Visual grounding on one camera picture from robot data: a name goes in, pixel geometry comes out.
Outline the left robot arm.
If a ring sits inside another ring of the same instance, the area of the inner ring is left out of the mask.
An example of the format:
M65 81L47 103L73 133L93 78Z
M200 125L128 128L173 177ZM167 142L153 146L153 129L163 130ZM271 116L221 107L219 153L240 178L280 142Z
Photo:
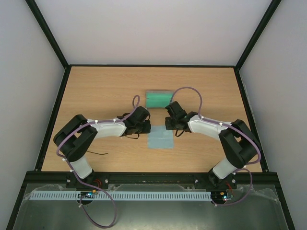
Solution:
M54 136L56 154L67 162L79 179L85 179L93 172L85 154L95 139L149 134L150 116L142 106L109 120L92 120L76 115Z

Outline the grey leather glasses case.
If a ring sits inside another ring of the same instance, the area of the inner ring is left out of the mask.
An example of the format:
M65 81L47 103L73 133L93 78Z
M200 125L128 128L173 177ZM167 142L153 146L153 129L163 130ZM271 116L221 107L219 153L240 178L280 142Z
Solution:
M151 90L146 91L145 107L147 109L160 109L169 105L172 98L172 91Z

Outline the blue cleaning cloth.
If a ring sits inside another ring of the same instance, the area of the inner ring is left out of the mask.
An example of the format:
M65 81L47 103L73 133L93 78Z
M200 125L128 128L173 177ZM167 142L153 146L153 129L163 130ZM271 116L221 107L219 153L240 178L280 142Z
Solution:
M149 149L172 149L174 147L173 131L163 126L152 126L147 137Z

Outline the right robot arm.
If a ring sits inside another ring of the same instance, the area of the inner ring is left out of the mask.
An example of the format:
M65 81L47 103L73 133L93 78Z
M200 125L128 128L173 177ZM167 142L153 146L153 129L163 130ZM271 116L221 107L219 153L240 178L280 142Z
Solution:
M196 112L187 113L177 101L165 109L169 114L165 118L167 130L203 134L221 142L225 158L213 166L208 175L213 187L221 187L227 176L260 161L260 144L244 121L222 122Z

